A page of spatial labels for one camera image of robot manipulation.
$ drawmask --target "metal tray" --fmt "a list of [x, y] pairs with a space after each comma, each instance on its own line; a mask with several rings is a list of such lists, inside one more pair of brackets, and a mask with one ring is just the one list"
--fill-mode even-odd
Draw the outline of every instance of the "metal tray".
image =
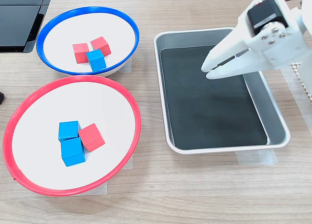
[[[192, 89], [194, 89], [193, 84], [189, 86], [190, 91], [186, 91], [188, 90], [186, 87], [179, 90], [180, 87], [174, 86], [176, 82], [179, 83], [181, 79], [184, 78], [186, 79], [185, 84], [188, 84], [188, 82], [190, 82], [188, 79], [192, 79], [190, 74], [193, 74], [193, 72], [190, 73], [185, 69], [179, 70], [179, 64], [175, 62], [178, 62], [182, 57], [188, 57], [187, 60], [181, 59], [182, 62], [194, 60], [194, 56], [197, 56], [197, 51], [203, 53], [202, 49], [207, 50], [209, 47], [211, 49], [226, 37], [231, 30], [232, 28], [217, 28], [165, 32], [160, 33], [154, 39], [166, 140], [168, 145], [178, 153], [198, 154], [280, 148], [287, 145], [290, 140], [289, 129], [261, 72], [215, 81], [203, 80], [199, 77], [200, 80], [194, 80], [194, 86], [198, 86], [200, 82], [202, 82], [200, 85], [203, 87], [207, 84], [212, 84], [212, 86], [208, 87], [209, 89], [205, 87], [207, 92], [201, 92], [197, 87], [197, 90], [193, 90], [194, 98], [192, 93]], [[188, 51], [184, 51], [184, 54], [179, 54], [179, 50], [183, 51], [185, 49]], [[204, 55], [204, 57], [202, 56], [200, 58], [202, 61], [196, 60], [196, 65], [194, 65], [196, 67], [193, 67], [193, 65], [189, 65], [189, 67], [194, 69], [195, 72], [197, 72], [198, 69], [200, 71], [199, 64], [203, 62], [206, 54], [202, 54]], [[168, 65], [170, 64], [167, 61], [168, 58], [170, 61], [174, 62], [171, 67]], [[218, 103], [216, 108], [213, 108], [216, 100], [218, 102], [218, 98], [221, 99], [221, 105]], [[229, 106], [224, 106], [225, 104], [228, 105], [229, 99], [232, 99]], [[194, 109], [197, 109], [197, 112], [194, 113], [194, 115], [192, 115], [193, 113], [189, 114], [189, 111], [192, 111], [190, 108], [183, 112], [184, 110], [182, 110], [181, 106], [186, 105], [190, 107], [192, 105], [189, 104], [192, 102], [194, 102], [194, 105], [199, 105], [202, 100], [206, 101], [206, 103], [203, 103], [205, 106], [199, 106], [199, 108], [195, 107]], [[216, 111], [216, 113], [211, 115], [209, 114], [211, 111]], [[230, 118], [231, 121], [238, 121], [239, 123], [236, 126], [235, 122], [228, 122], [226, 120], [228, 118]]]

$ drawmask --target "wooden block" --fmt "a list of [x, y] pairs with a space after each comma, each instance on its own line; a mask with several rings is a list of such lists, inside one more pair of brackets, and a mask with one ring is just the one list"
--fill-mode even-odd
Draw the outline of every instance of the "wooden block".
[[81, 129], [79, 131], [79, 137], [89, 152], [92, 152], [105, 144], [104, 139], [94, 123], [84, 129]]
[[106, 68], [106, 63], [101, 50], [93, 50], [87, 53], [92, 71], [97, 72]]
[[102, 54], [104, 56], [110, 55], [111, 49], [109, 48], [109, 45], [107, 41], [104, 39], [104, 37], [99, 37], [93, 41], [91, 41], [91, 45], [94, 50], [101, 50]]
[[81, 129], [78, 121], [59, 123], [58, 139], [62, 143], [65, 140], [70, 140], [79, 137], [78, 131]]
[[87, 43], [74, 44], [73, 48], [77, 63], [88, 62], [88, 57], [86, 53], [89, 52], [89, 47]]
[[63, 141], [61, 143], [61, 154], [67, 167], [86, 161], [84, 148], [79, 137]]

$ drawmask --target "tape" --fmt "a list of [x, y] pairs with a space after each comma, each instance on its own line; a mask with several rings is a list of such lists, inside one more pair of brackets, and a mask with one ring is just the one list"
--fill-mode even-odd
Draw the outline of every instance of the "tape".
[[312, 94], [307, 91], [304, 83], [300, 80], [298, 67], [300, 62], [292, 63], [290, 67], [281, 69], [292, 96], [305, 120], [308, 128], [312, 131]]
[[236, 151], [240, 165], [275, 165], [278, 161], [273, 149]]
[[120, 73], [130, 73], [131, 72], [131, 67], [132, 67], [132, 57], [128, 59], [126, 64], [120, 68], [118, 72]]

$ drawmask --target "wooden table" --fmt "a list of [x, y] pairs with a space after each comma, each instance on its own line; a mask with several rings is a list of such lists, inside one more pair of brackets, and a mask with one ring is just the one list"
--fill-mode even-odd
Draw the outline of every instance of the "wooden table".
[[[235, 26], [252, 0], [52, 0], [44, 23], [64, 11], [108, 6], [140, 29], [133, 71], [111, 79], [137, 100], [142, 133], [134, 168], [108, 182], [106, 195], [44, 197], [9, 174], [0, 155], [0, 223], [311, 224], [312, 138], [280, 71], [265, 73], [291, 130], [289, 145], [271, 166], [239, 165], [233, 152], [177, 155], [166, 144], [153, 38], [160, 32]], [[39, 87], [64, 77], [34, 50], [0, 55], [0, 140], [18, 105]]]

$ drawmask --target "screw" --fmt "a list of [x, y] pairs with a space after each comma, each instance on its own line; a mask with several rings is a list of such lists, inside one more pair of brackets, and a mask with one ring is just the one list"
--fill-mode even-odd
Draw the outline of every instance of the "screw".
[[278, 28], [273, 28], [272, 29], [272, 33], [277, 33], [278, 32]]

